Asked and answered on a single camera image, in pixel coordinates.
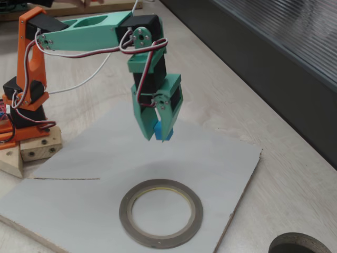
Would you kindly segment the person's hand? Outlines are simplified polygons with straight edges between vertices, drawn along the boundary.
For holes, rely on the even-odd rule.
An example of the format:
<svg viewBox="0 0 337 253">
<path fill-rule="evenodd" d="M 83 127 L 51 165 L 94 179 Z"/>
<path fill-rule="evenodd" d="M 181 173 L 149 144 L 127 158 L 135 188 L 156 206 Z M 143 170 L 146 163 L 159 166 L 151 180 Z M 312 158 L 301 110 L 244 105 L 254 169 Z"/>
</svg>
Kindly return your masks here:
<svg viewBox="0 0 337 253">
<path fill-rule="evenodd" d="M 71 4 L 79 8 L 87 8 L 90 6 L 91 2 L 97 2 L 99 4 L 104 4 L 103 0 L 54 0 L 54 2 Z"/>
</svg>

